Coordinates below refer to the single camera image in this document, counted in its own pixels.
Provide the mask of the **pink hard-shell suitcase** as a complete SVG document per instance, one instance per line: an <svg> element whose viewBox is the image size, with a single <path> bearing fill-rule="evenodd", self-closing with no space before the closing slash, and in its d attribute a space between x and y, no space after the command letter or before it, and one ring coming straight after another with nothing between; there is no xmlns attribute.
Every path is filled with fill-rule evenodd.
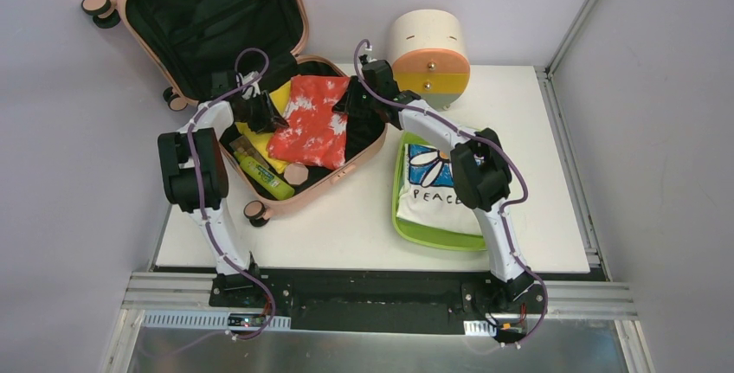
<svg viewBox="0 0 734 373"><path fill-rule="evenodd" d="M308 36L301 0L82 0L80 6L100 29L125 23L172 85L163 97L174 111L213 100L214 72L242 73L244 68L264 62L245 55L244 68L234 67L236 50L259 48L265 52L268 70L259 84L264 83L268 91L296 74L345 76L325 58L299 55ZM240 136L234 123L219 138L223 160L236 168L239 164L229 143ZM328 190L329 184L373 158L385 136L382 120L348 117L345 165L336 170L307 166L306 182L296 186L293 197L282 201L238 170L258 197L251 203L262 204L257 214L245 213L246 218L252 226L261 227L270 218L266 217L268 211L282 214L303 209Z"/></svg>

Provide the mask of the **green plastic tray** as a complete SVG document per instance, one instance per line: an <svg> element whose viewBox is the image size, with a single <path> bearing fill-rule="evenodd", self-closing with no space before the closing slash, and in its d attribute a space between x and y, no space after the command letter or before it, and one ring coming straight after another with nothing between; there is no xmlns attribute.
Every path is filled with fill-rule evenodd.
<svg viewBox="0 0 734 373"><path fill-rule="evenodd" d="M447 230L428 228L416 223L401 221L396 217L398 191L402 182L404 146L406 144L431 145L415 134L405 132L399 139L396 166L391 193L391 216L396 232L404 239L425 247L461 252L478 252L486 249L480 235L463 235Z"/></svg>

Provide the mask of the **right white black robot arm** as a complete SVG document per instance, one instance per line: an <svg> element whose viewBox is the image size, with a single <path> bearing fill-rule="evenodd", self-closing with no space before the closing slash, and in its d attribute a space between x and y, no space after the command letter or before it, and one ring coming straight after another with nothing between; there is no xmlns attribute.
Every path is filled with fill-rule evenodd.
<svg viewBox="0 0 734 373"><path fill-rule="evenodd" d="M410 90L400 90L386 60L355 57L357 91L338 103L349 115L375 113L382 122L422 138L449 156L454 192L473 211L490 254L492 302L502 312L523 305L534 284L522 255L509 208L511 182L523 178L504 153L495 131L473 131L446 118Z"/></svg>

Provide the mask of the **white peace daisy shirt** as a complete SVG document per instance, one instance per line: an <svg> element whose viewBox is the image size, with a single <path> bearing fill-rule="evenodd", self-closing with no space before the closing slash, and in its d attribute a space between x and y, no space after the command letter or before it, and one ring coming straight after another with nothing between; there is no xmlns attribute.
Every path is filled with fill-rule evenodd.
<svg viewBox="0 0 734 373"><path fill-rule="evenodd" d="M402 182L396 217L428 228L463 235L480 235L470 208L454 190L450 158L431 145L404 146Z"/></svg>

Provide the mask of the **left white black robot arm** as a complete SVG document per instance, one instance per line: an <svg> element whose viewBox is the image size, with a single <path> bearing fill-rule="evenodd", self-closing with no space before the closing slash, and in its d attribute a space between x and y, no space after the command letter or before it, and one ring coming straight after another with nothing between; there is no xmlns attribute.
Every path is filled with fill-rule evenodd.
<svg viewBox="0 0 734 373"><path fill-rule="evenodd" d="M216 262L216 283L243 307L262 301L263 284L251 248L241 239L229 212L229 180L219 138L259 97L262 72L216 74L220 95L198 105L181 128L158 136L164 193L200 229Z"/></svg>

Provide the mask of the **red white tie-dye cloth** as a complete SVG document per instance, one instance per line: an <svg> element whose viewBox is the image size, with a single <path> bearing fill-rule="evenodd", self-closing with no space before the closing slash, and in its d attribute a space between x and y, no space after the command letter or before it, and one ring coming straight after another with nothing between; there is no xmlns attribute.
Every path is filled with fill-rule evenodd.
<svg viewBox="0 0 734 373"><path fill-rule="evenodd" d="M345 164L348 117L333 107L345 95L345 76L299 75L291 79L284 113L288 127L267 144L271 158L336 170Z"/></svg>

